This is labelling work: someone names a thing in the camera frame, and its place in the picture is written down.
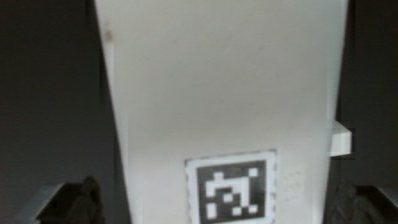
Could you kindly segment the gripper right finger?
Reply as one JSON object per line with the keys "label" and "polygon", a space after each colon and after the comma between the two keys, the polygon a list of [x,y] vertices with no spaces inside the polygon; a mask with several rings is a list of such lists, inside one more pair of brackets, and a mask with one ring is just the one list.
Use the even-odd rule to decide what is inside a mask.
{"label": "gripper right finger", "polygon": [[336,224],[398,224],[398,188],[340,185]]}

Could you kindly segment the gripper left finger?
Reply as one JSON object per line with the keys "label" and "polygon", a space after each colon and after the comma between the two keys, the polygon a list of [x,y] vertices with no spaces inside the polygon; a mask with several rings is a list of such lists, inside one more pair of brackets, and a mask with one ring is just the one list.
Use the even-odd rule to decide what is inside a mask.
{"label": "gripper left finger", "polygon": [[105,224],[102,188],[93,176],[82,182],[43,187],[34,224]]}

